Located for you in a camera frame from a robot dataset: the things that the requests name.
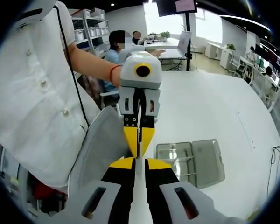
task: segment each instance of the dark hair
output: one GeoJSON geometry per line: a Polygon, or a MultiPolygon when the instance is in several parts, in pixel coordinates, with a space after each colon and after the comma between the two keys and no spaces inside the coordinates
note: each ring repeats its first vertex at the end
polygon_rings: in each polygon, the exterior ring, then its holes
{"type": "Polygon", "coordinates": [[[266,68],[266,74],[269,75],[269,76],[271,76],[272,73],[273,73],[272,68],[269,67],[269,66],[267,66],[267,68],[266,68]]]}
{"type": "Polygon", "coordinates": [[[118,43],[125,42],[125,31],[124,30],[115,30],[112,31],[109,35],[109,43],[110,43],[110,50],[117,50],[119,46],[118,43]]]}

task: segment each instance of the potted plant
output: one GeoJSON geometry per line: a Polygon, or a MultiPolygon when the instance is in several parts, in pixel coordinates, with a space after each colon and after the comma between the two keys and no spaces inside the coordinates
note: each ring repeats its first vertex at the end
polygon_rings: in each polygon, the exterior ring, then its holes
{"type": "Polygon", "coordinates": [[[226,45],[226,48],[229,49],[229,50],[235,50],[235,46],[232,43],[228,43],[226,45]]]}
{"type": "Polygon", "coordinates": [[[169,33],[169,31],[162,32],[162,33],[160,33],[160,36],[161,36],[161,40],[162,40],[162,41],[166,41],[167,38],[170,37],[170,33],[169,33]]]}

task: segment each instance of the floor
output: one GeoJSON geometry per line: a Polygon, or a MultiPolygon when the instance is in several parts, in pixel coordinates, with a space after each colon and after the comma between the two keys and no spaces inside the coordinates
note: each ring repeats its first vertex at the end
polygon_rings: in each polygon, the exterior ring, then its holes
{"type": "MultiPolygon", "coordinates": [[[[169,63],[169,61],[163,60],[162,63],[169,63]]],[[[181,71],[186,70],[186,63],[187,61],[184,60],[180,65],[179,68],[181,71]]],[[[162,69],[163,71],[167,71],[173,67],[174,66],[172,65],[163,65],[162,69]]],[[[191,60],[190,68],[191,70],[201,69],[209,73],[229,75],[228,71],[220,66],[219,60],[209,59],[204,54],[200,53],[193,53],[193,59],[191,60]]]]}

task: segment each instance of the camera lens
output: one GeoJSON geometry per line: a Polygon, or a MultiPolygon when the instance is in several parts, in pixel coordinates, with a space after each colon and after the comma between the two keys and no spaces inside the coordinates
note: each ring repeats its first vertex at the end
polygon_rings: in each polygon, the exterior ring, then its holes
{"type": "Polygon", "coordinates": [[[150,74],[150,69],[147,66],[140,66],[136,69],[136,73],[140,77],[146,77],[150,74]]]}

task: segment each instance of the hand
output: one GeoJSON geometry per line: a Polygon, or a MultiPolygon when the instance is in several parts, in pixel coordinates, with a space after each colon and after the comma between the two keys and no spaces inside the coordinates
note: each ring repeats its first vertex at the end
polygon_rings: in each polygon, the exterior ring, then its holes
{"type": "Polygon", "coordinates": [[[158,57],[161,55],[161,53],[166,52],[166,50],[155,50],[154,52],[152,52],[151,54],[155,57],[158,57]]]}
{"type": "Polygon", "coordinates": [[[112,72],[112,83],[116,88],[120,86],[120,73],[121,73],[121,66],[116,67],[112,72]]]}

